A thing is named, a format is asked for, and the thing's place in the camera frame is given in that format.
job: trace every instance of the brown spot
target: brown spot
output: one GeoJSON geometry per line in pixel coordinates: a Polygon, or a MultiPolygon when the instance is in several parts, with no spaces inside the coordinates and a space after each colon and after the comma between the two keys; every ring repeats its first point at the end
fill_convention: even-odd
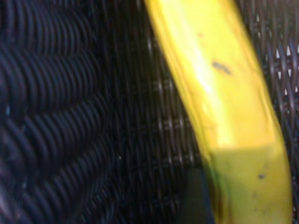
{"type": "Polygon", "coordinates": [[[212,66],[218,70],[222,70],[223,72],[225,72],[226,74],[231,74],[230,70],[223,64],[219,63],[219,62],[213,62],[212,66]]]}
{"type": "Polygon", "coordinates": [[[265,174],[259,174],[259,175],[258,175],[258,178],[259,178],[260,180],[264,179],[265,177],[266,177],[265,174]]]}

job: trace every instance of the yellow banana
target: yellow banana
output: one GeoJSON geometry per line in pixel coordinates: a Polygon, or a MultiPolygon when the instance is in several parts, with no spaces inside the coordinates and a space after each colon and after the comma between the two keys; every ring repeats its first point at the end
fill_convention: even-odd
{"type": "Polygon", "coordinates": [[[145,0],[188,112],[217,224],[290,224],[281,130],[232,0],[145,0]]]}

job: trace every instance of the black wicker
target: black wicker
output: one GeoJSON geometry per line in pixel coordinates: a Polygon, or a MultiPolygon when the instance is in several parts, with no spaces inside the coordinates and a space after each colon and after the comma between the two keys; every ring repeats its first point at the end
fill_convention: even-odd
{"type": "Polygon", "coordinates": [[[117,223],[96,6],[0,1],[0,223],[117,223]]]}
{"type": "MultiPolygon", "coordinates": [[[[299,6],[295,0],[238,0],[237,4],[284,132],[297,223],[299,6]]],[[[173,223],[185,171],[201,167],[190,122],[142,0],[103,0],[99,11],[100,49],[111,76],[113,140],[122,161],[126,220],[173,223]]]]}
{"type": "MultiPolygon", "coordinates": [[[[283,129],[298,223],[299,3],[237,4],[283,129]]],[[[0,223],[174,223],[201,161],[143,1],[0,0],[0,12],[0,223]]]]}

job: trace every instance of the banana peel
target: banana peel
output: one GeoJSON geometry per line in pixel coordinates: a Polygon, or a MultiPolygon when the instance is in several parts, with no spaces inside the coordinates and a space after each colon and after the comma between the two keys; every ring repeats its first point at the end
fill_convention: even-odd
{"type": "Polygon", "coordinates": [[[284,140],[235,3],[144,1],[197,138],[215,222],[290,224],[284,140]]]}

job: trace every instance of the wicker surface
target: wicker surface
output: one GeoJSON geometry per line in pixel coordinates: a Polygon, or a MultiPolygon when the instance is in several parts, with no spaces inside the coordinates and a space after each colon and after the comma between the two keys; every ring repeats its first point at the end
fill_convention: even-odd
{"type": "Polygon", "coordinates": [[[0,1],[0,223],[116,223],[92,2],[0,1]]]}
{"type": "MultiPolygon", "coordinates": [[[[298,223],[295,2],[239,7],[284,132],[298,223]]],[[[0,6],[0,222],[173,223],[201,163],[142,0],[0,6]]]]}
{"type": "MultiPolygon", "coordinates": [[[[185,170],[201,166],[190,122],[142,0],[101,3],[102,52],[112,78],[117,127],[114,143],[123,165],[124,214],[131,223],[173,223],[185,170]]],[[[299,6],[294,0],[239,0],[238,4],[284,131],[297,223],[299,6]]]]}

